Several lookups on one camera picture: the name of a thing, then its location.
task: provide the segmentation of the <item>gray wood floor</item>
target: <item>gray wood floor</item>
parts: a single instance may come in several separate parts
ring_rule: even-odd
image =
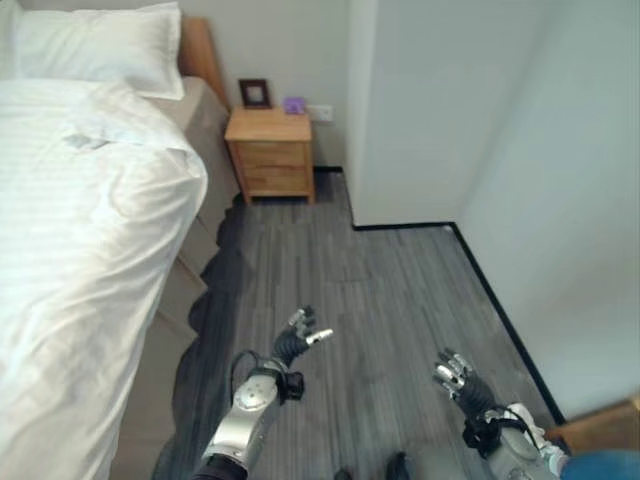
[[[336,334],[294,364],[306,395],[281,410],[253,479],[330,479],[341,466],[356,480],[383,479],[387,458],[417,442],[449,451],[470,479],[490,478],[431,380],[439,349],[463,353],[501,402],[523,401],[543,426],[552,421],[456,237],[355,232],[342,174],[316,182],[315,206],[265,199],[229,211],[203,274],[210,289],[190,316],[199,338],[176,378],[177,434],[154,478],[189,478],[227,409],[230,357],[270,352],[302,304]]]

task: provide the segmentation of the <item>picture frame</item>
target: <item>picture frame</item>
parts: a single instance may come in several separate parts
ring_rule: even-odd
[[[241,78],[238,80],[244,108],[271,108],[267,81],[263,78]]]

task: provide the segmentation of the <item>white duvet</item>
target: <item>white duvet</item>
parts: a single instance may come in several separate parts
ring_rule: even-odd
[[[124,85],[0,82],[0,478],[106,478],[168,270],[206,189]]]

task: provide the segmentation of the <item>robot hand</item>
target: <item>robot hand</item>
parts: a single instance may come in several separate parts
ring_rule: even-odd
[[[314,312],[310,306],[296,310],[273,344],[273,357],[289,368],[293,360],[306,352],[311,345],[333,335],[330,328],[314,333],[311,327],[315,323]]]
[[[474,421],[495,404],[493,392],[476,374],[471,364],[449,348],[438,354],[434,380],[444,388],[456,402],[467,419]]]

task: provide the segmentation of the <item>electrical outlet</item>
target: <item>electrical outlet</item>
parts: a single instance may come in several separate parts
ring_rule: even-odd
[[[333,122],[331,105],[307,105],[307,113],[312,122]]]

